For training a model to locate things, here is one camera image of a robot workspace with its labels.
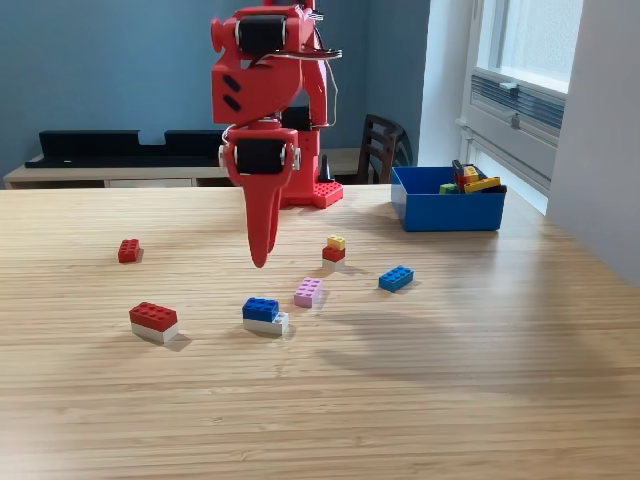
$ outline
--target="pink lego brick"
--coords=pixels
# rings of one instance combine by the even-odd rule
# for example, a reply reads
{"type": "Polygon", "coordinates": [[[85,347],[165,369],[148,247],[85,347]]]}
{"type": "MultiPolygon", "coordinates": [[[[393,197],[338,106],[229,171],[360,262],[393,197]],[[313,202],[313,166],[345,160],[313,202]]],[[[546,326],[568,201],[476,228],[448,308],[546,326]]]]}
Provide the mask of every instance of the pink lego brick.
{"type": "Polygon", "coordinates": [[[305,278],[293,296],[293,303],[298,307],[311,308],[313,303],[320,300],[322,295],[322,280],[319,278],[305,278]]]}

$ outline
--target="yellow lego brick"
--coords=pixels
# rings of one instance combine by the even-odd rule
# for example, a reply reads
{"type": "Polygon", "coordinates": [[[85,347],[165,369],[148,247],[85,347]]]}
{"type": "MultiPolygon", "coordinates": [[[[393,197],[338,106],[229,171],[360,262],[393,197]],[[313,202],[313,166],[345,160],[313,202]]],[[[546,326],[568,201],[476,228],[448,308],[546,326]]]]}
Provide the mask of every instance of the yellow lego brick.
{"type": "Polygon", "coordinates": [[[464,167],[464,183],[473,183],[478,180],[480,180],[480,176],[474,167],[464,167]]]}
{"type": "Polygon", "coordinates": [[[497,187],[500,185],[500,177],[485,178],[477,182],[466,183],[464,185],[464,193],[473,193],[485,188],[497,187]]]}
{"type": "Polygon", "coordinates": [[[331,235],[329,238],[327,238],[327,246],[335,248],[336,250],[344,250],[346,247],[346,242],[342,237],[331,235]]]}

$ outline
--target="stacked lego bricks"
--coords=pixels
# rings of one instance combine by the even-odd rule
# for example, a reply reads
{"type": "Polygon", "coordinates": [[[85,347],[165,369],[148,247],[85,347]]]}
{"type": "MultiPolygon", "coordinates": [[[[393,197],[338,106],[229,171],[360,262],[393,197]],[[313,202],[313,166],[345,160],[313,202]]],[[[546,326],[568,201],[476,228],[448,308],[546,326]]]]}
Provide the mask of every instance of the stacked lego bricks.
{"type": "Polygon", "coordinates": [[[254,332],[282,335],[289,326],[289,314],[279,308],[275,300],[251,297],[242,307],[242,324],[254,332]]]}
{"type": "Polygon", "coordinates": [[[139,337],[167,343],[178,334],[178,317],[168,308],[142,302],[129,311],[131,331],[139,337]]]}
{"type": "Polygon", "coordinates": [[[339,271],[344,268],[346,255],[345,239],[331,235],[327,238],[327,246],[322,250],[322,266],[334,272],[339,271]]]}
{"type": "Polygon", "coordinates": [[[481,191],[485,193],[504,193],[504,189],[500,188],[500,177],[487,178],[474,165],[462,165],[458,160],[454,160],[452,165],[454,183],[440,185],[441,195],[481,191]]]}

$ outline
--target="cable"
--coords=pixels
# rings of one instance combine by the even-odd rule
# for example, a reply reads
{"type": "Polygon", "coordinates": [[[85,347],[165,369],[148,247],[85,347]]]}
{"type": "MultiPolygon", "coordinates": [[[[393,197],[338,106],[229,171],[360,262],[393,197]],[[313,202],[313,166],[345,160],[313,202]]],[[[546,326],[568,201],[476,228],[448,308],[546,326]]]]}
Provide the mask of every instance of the cable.
{"type": "Polygon", "coordinates": [[[313,27],[313,29],[316,31],[316,37],[318,37],[318,45],[320,45],[320,48],[324,50],[324,44],[322,43],[322,37],[320,36],[320,31],[318,30],[318,27],[313,27]]]}
{"type": "Polygon", "coordinates": [[[314,50],[313,52],[289,52],[287,50],[276,50],[252,61],[249,65],[249,68],[259,65],[262,60],[270,57],[289,58],[293,60],[308,60],[315,62],[318,60],[335,60],[337,58],[342,58],[342,50],[314,50]]]}
{"type": "Polygon", "coordinates": [[[327,70],[329,70],[329,76],[331,77],[331,83],[333,84],[333,90],[335,92],[333,98],[333,123],[325,124],[325,125],[312,125],[316,128],[326,128],[333,127],[338,122],[338,84],[336,83],[336,78],[333,76],[333,69],[327,60],[324,61],[327,64],[327,70]]]}
{"type": "Polygon", "coordinates": [[[229,135],[229,130],[231,130],[235,126],[236,126],[235,124],[231,124],[227,128],[224,129],[224,132],[222,132],[222,143],[224,143],[225,145],[229,145],[229,141],[227,140],[227,136],[229,135]]]}

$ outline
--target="blue plastic bin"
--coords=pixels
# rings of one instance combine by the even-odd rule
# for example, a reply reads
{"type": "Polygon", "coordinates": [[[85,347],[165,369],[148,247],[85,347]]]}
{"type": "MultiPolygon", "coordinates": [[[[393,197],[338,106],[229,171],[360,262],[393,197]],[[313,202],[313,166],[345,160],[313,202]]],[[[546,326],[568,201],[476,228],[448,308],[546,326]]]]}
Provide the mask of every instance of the blue plastic bin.
{"type": "Polygon", "coordinates": [[[407,232],[500,228],[506,194],[440,195],[444,183],[453,183],[453,168],[393,168],[391,201],[407,232]]]}

